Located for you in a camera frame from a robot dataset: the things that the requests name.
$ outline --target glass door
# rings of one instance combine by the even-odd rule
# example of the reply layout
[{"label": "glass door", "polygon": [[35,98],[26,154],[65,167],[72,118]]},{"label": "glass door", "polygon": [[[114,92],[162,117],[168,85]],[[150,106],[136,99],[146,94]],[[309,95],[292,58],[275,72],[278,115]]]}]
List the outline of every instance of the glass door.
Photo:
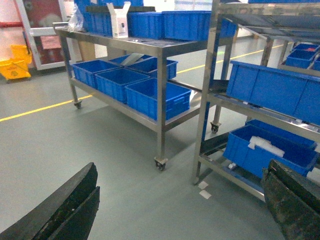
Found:
[{"label": "glass door", "polygon": [[[65,65],[59,36],[53,23],[66,22],[63,0],[16,0],[34,63],[38,70]],[[72,41],[68,39],[71,59],[74,59]]]}]

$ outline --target yellow mop bucket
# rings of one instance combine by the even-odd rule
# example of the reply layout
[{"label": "yellow mop bucket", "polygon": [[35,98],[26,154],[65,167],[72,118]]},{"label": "yellow mop bucket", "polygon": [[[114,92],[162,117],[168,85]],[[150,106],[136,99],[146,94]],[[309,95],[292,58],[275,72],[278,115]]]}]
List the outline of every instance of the yellow mop bucket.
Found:
[{"label": "yellow mop bucket", "polygon": [[32,62],[32,53],[26,45],[11,45],[10,48],[14,59],[24,60],[27,64]]},{"label": "yellow mop bucket", "polygon": [[28,64],[24,59],[0,61],[0,74],[2,74],[6,80],[31,77]]}]

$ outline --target metal shelf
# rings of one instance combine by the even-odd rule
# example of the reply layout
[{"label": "metal shelf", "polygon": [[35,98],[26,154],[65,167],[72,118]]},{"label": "metal shelf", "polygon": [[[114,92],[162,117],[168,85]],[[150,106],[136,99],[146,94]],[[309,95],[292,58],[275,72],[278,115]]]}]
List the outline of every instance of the metal shelf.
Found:
[{"label": "metal shelf", "polygon": [[250,118],[260,120],[267,124],[300,135],[304,138],[318,143],[320,142],[320,126],[297,122],[295,118],[288,115],[266,108],[259,108],[250,104],[245,104],[243,101],[220,94],[209,93],[208,101],[210,101],[213,106],[218,105],[223,108],[230,109]]},{"label": "metal shelf", "polygon": [[[74,103],[79,108],[81,103],[78,101],[76,88],[81,88],[84,91],[92,94],[94,97],[109,104],[111,107],[119,110],[123,114],[138,121],[144,126],[152,129],[157,133],[157,153],[155,157],[156,166],[162,171],[168,159],[165,158],[165,132],[182,124],[190,118],[196,116],[200,112],[201,90],[196,87],[190,86],[183,82],[171,80],[171,82],[192,89],[192,99],[190,101],[190,110],[166,120],[166,88],[167,88],[167,58],[180,54],[187,54],[195,51],[205,50],[207,48],[207,41],[182,41],[173,39],[154,40],[139,37],[129,38],[112,38],[101,36],[92,33],[84,32],[69,32],[67,22],[54,23],[54,30],[60,37],[62,49],[65,56],[65,65],[68,72],[71,92],[73,95]],[[125,104],[119,103],[116,100],[104,95],[103,93],[75,80],[72,75],[72,68],[70,66],[70,53],[67,46],[67,39],[75,39],[78,41],[90,42],[107,46],[112,49],[120,49],[132,53],[139,53],[150,55],[158,58],[157,61],[157,121],[148,118],[147,116],[129,108]],[[226,45],[226,49],[231,49],[233,38],[224,38],[219,42],[220,46]],[[230,59],[230,54],[225,54],[224,58]]]},{"label": "metal shelf", "polygon": [[[226,159],[220,157],[212,159],[211,154],[223,151],[227,145],[228,133],[206,139],[206,128],[210,107],[216,106],[215,117],[212,124],[219,129],[219,118],[221,107],[230,109],[237,113],[248,116],[248,118],[258,119],[267,124],[276,126],[302,137],[320,143],[320,126],[306,124],[296,120],[291,116],[272,111],[270,109],[246,104],[238,99],[230,98],[225,92],[216,91],[215,75],[217,61],[217,43],[220,38],[222,19],[230,20],[239,27],[245,28],[252,33],[266,38],[261,65],[267,66],[271,54],[273,39],[284,39],[284,47],[279,60],[279,68],[286,70],[310,74],[320,77],[320,72],[312,69],[300,69],[283,66],[283,58],[288,47],[288,41],[320,42],[320,3],[290,3],[290,4],[220,4],[219,0],[213,0],[210,23],[210,34],[207,48],[207,58],[202,87],[202,100],[199,114],[197,140],[195,144],[193,183],[201,180],[206,171],[200,174],[201,165],[204,164],[209,169],[215,171],[231,182],[240,186],[244,190],[264,201],[262,188],[246,175],[237,174],[230,170],[222,161]],[[224,59],[223,65],[229,65],[230,60]],[[221,79],[226,80],[227,72],[222,70]]]},{"label": "metal shelf", "polygon": [[[69,32],[64,26],[55,27],[55,32],[63,38],[76,39],[154,57],[158,57],[159,50],[166,57],[205,50],[208,43],[207,41],[154,40],[139,37],[112,38],[93,33]],[[223,46],[230,42],[232,43],[232,38],[224,38],[220,45]]]},{"label": "metal shelf", "polygon": [[320,41],[320,3],[221,4],[219,14],[261,36]]},{"label": "metal shelf", "polygon": [[[146,126],[147,128],[155,132],[157,131],[157,121],[153,120],[152,118],[132,109],[128,105],[123,104],[108,95],[105,95],[104,93],[88,86],[87,84],[84,84],[83,82],[75,78],[72,78],[70,80],[70,83],[82,89],[83,91],[87,92],[88,94],[92,95],[93,97],[99,99],[100,101],[108,104],[110,107],[136,120],[137,122]],[[193,118],[194,116],[198,115],[200,110],[200,102],[201,102],[201,94],[195,92],[192,96],[192,99],[190,99],[190,109],[188,111],[185,111],[179,114],[176,117],[173,117],[167,120],[165,122],[165,130],[169,131],[170,129],[178,126],[181,121],[187,121]]]}]

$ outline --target wall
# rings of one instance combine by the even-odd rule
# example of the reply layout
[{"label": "wall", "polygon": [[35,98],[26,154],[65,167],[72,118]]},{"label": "wall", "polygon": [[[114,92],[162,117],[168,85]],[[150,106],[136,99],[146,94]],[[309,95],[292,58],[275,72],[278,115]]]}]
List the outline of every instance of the wall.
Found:
[{"label": "wall", "polygon": [[[14,0],[0,0],[0,22],[20,22]],[[0,60],[12,57],[10,45],[24,45],[24,37],[21,27],[0,28]]]}]

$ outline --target gray epoxy floor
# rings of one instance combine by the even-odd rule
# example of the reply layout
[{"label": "gray epoxy floor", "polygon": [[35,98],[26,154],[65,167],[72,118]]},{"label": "gray epoxy floor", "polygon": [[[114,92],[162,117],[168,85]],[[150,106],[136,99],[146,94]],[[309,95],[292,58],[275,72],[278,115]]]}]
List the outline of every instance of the gray epoxy floor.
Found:
[{"label": "gray epoxy floor", "polygon": [[[232,56],[263,48],[262,39],[238,40]],[[275,48],[272,56],[280,51]],[[172,59],[179,60],[180,71],[204,64],[205,56],[199,51]],[[261,56],[262,52],[237,60],[258,63]],[[202,67],[184,72],[177,79],[201,87],[203,71]],[[87,95],[78,92],[80,97]],[[70,99],[65,72],[11,84],[1,81],[0,119]],[[101,191],[90,240],[283,239],[265,204],[223,177],[212,173],[205,179],[212,194],[208,200],[191,184],[197,116],[166,134],[170,161],[159,172],[153,161],[157,141],[153,131],[93,97],[82,106],[77,110],[69,103],[0,121],[0,232],[94,162]],[[219,133],[240,127],[245,120],[223,109]]]}]

